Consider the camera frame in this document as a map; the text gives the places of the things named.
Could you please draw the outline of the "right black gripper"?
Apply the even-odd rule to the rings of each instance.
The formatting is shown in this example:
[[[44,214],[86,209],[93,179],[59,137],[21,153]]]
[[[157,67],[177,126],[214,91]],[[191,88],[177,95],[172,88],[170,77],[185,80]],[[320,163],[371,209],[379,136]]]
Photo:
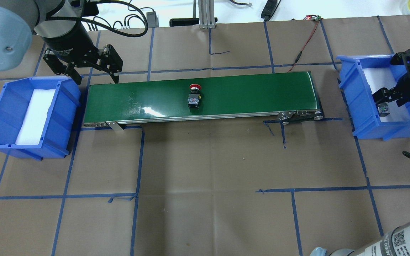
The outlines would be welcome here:
[[[410,102],[410,75],[406,73],[396,84],[396,89],[387,89],[382,87],[372,93],[372,98],[376,105],[388,103],[396,100],[398,107],[402,107]]]

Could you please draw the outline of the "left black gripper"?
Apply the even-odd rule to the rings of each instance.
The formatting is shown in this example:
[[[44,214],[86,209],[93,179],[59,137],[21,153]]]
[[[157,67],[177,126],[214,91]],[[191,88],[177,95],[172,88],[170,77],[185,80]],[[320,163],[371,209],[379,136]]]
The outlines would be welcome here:
[[[48,46],[43,59],[52,72],[81,85],[82,77],[75,68],[96,68],[109,74],[114,83],[119,83],[123,60],[116,49],[107,44],[98,50],[81,22],[71,24],[70,30],[61,36],[43,38]]]

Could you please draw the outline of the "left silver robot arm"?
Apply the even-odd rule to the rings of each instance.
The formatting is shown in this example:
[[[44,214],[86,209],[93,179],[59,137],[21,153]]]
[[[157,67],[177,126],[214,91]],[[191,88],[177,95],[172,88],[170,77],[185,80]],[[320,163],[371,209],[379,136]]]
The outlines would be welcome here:
[[[36,34],[47,45],[42,58],[56,75],[81,84],[77,68],[103,71],[119,82],[123,60],[112,45],[97,48],[83,22],[99,0],[0,0],[0,71],[21,64]]]

